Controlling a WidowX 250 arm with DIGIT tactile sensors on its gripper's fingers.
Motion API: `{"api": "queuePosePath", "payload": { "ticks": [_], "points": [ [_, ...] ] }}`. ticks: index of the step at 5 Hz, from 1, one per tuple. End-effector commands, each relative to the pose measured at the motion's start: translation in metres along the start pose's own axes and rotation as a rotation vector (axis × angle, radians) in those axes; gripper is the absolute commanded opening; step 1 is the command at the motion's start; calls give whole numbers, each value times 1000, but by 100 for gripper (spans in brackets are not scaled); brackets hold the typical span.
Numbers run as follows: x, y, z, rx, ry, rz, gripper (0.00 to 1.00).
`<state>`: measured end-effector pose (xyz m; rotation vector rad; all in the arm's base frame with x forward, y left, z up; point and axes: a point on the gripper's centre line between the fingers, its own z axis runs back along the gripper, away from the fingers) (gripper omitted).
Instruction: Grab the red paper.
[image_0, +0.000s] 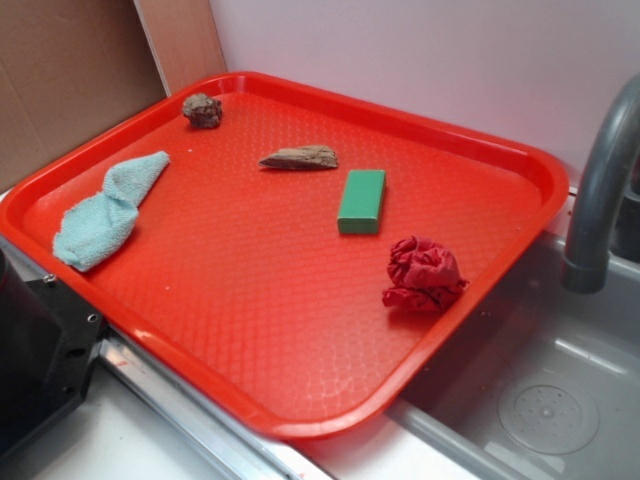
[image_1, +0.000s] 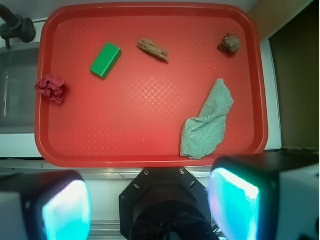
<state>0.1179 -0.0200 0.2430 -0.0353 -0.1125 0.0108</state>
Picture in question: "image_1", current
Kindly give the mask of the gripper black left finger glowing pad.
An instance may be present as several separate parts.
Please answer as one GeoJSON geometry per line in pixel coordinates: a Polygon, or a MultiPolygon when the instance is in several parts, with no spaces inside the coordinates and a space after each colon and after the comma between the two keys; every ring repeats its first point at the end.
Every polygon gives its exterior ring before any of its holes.
{"type": "Polygon", "coordinates": [[[86,240],[91,224],[90,188],[77,171],[1,176],[2,240],[86,240]]]}

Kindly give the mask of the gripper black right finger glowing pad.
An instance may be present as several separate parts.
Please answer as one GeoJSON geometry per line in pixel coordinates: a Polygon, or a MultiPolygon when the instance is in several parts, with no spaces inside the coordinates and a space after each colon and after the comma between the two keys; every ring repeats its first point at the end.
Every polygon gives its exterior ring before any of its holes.
{"type": "Polygon", "coordinates": [[[207,199],[228,240],[317,240],[319,155],[280,150],[219,157],[207,199]]]}

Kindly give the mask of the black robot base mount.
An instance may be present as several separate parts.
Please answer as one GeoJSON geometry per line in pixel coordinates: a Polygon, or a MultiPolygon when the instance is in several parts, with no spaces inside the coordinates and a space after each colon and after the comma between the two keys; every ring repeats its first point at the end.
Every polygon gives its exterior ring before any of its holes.
{"type": "Polygon", "coordinates": [[[144,168],[119,195],[127,240],[217,240],[208,191],[183,167],[144,168]]]}

